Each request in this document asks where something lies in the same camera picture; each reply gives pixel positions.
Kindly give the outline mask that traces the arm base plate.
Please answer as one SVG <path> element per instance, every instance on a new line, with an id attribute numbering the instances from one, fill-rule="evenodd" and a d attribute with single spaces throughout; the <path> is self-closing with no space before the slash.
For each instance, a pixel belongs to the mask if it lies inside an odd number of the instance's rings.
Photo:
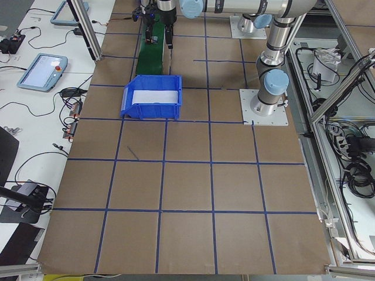
<path id="1" fill-rule="evenodd" d="M 258 89 L 240 89 L 239 93 L 244 125 L 288 126 L 281 97 L 276 104 L 266 105 L 258 99 Z"/>
<path id="2" fill-rule="evenodd" d="M 257 29 L 251 19 L 246 19 L 243 16 L 230 16 L 229 21 L 233 39 L 267 39 L 265 28 Z"/>

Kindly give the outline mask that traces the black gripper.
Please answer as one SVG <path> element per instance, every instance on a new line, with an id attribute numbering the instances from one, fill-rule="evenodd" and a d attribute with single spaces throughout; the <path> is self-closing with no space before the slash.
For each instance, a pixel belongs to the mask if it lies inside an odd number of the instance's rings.
<path id="1" fill-rule="evenodd" d="M 165 25 L 165 43 L 168 49 L 173 49 L 173 24 L 176 22 L 176 1 L 175 0 L 157 0 L 144 1 L 141 0 L 141 8 L 152 7 L 159 15 L 159 20 Z M 152 43 L 152 24 L 147 23 L 145 28 L 145 43 Z"/>

